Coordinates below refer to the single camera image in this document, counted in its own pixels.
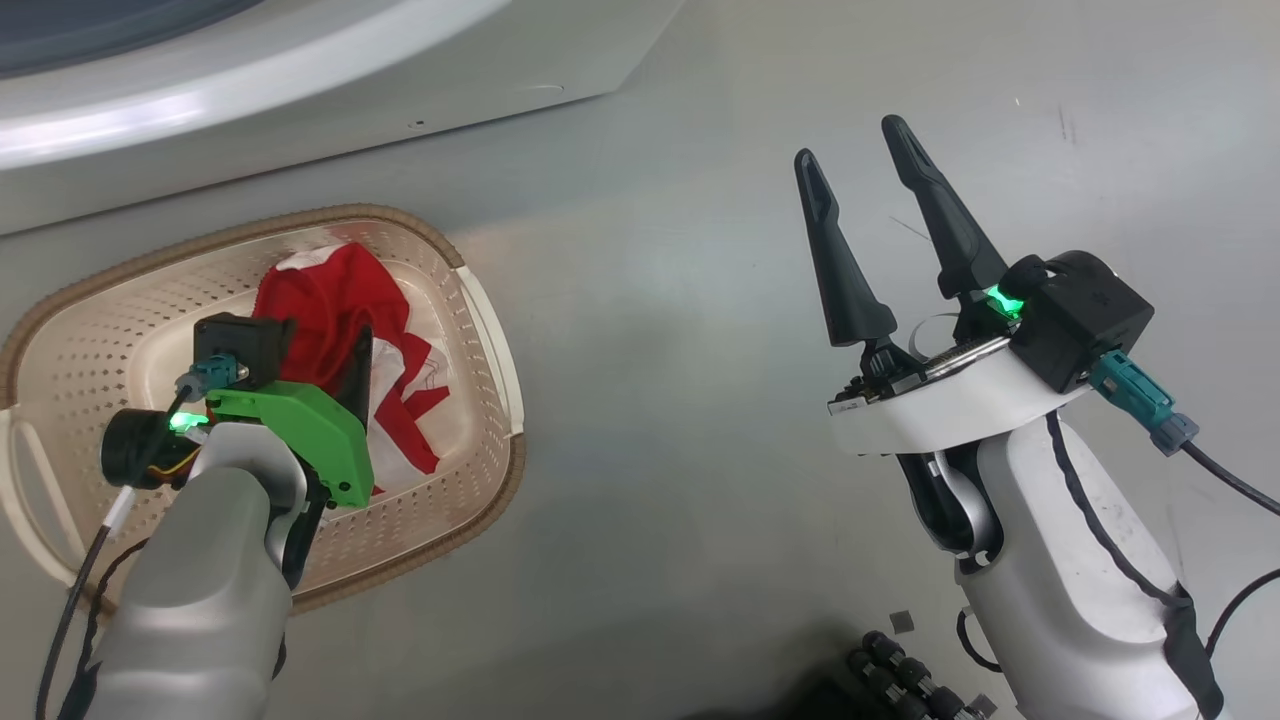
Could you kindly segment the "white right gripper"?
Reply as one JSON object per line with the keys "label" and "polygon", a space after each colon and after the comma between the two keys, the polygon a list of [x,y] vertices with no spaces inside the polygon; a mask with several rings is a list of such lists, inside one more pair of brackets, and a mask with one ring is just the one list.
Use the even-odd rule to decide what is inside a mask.
{"label": "white right gripper", "polygon": [[[1010,319],[988,295],[1009,269],[996,247],[924,150],[909,124],[887,115],[881,129],[901,183],[916,199],[938,259],[937,286],[959,305],[956,341],[1009,333]],[[794,173],[829,345],[891,340],[899,324],[879,302],[838,225],[840,205],[815,154],[796,152]],[[1092,391],[1047,386],[1009,347],[988,340],[946,352],[927,365],[925,382],[887,398],[827,404],[838,446],[847,454],[933,454],[1015,430]]]}

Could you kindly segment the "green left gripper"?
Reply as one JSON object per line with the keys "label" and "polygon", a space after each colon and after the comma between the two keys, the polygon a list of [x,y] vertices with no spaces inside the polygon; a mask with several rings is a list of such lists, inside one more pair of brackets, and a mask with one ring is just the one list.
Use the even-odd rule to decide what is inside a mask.
{"label": "green left gripper", "polygon": [[362,325],[346,366],[344,407],[316,386],[270,383],[211,391],[214,416],[259,421],[316,471],[337,506],[365,509],[375,486],[367,442],[372,341],[372,328]]}

